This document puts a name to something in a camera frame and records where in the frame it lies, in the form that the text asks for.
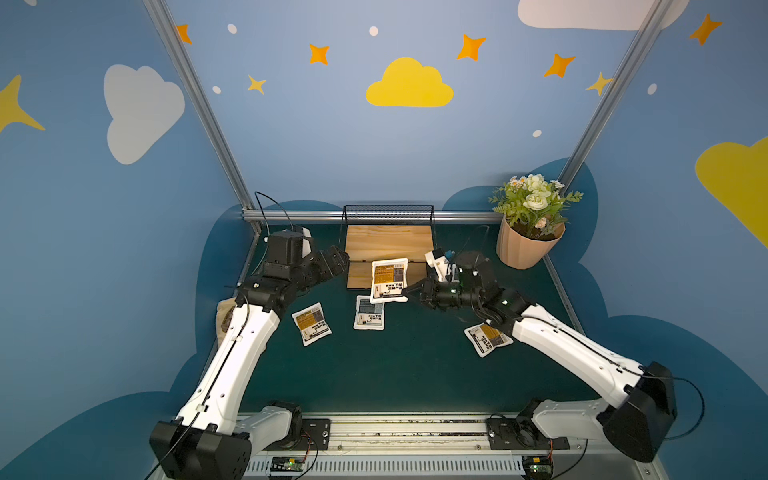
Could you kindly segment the yellow coffee bag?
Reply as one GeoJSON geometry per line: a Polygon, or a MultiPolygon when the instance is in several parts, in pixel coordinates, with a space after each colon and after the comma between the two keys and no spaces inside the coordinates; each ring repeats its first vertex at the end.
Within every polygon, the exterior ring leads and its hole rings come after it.
{"type": "Polygon", "coordinates": [[[320,303],[293,313],[292,318],[299,329],[304,347],[332,334],[320,303]]]}
{"type": "Polygon", "coordinates": [[[487,324],[470,326],[464,330],[464,334],[480,358],[514,343],[512,338],[487,324]]]}
{"type": "Polygon", "coordinates": [[[407,288],[408,259],[373,261],[370,301],[372,304],[407,302],[404,294],[407,288]]]}

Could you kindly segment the grey coffee bag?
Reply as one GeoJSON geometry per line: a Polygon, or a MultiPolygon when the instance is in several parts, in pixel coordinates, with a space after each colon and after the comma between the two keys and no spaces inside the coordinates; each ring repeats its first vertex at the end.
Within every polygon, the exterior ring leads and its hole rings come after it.
{"type": "Polygon", "coordinates": [[[385,329],[384,304],[372,303],[369,296],[358,295],[353,328],[355,330],[383,331],[385,329]]]}

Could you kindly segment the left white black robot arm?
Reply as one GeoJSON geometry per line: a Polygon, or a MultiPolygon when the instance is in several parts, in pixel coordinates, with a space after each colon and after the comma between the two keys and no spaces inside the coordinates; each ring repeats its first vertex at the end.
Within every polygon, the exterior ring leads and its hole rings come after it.
{"type": "Polygon", "coordinates": [[[254,453],[302,441],[299,405],[274,401],[244,421],[240,405],[286,309],[348,266],[337,246],[268,249],[261,270],[238,287],[229,329],[195,391],[174,419],[158,422],[150,434],[156,467],[166,478],[240,479],[254,453]]]}

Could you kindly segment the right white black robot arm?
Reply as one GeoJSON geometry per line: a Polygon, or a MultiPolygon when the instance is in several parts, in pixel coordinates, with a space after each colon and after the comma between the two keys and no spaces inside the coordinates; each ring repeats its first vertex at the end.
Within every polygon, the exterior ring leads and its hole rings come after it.
{"type": "Polygon", "coordinates": [[[528,345],[581,379],[599,396],[593,402],[533,399],[507,422],[520,444],[565,437],[605,440],[625,456],[649,463],[675,440],[678,377],[658,362],[642,365],[589,339],[542,305],[497,280],[478,251],[458,254],[403,293],[435,310],[470,309],[506,337],[528,345]]]}

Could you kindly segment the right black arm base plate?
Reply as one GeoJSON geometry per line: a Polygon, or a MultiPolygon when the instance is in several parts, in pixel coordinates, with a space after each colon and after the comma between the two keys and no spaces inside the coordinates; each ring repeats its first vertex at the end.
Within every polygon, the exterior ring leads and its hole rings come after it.
{"type": "Polygon", "coordinates": [[[485,420],[486,433],[492,450],[568,450],[565,437],[544,437],[531,423],[493,414],[485,420]]]}

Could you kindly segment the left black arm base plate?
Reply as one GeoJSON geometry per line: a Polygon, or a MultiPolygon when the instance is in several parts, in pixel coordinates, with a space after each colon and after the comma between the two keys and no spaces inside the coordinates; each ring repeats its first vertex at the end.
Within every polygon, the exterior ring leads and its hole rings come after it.
{"type": "Polygon", "coordinates": [[[284,440],[273,442],[265,451],[311,450],[326,451],[329,447],[332,421],[329,418],[303,418],[302,424],[292,429],[284,440]]]}

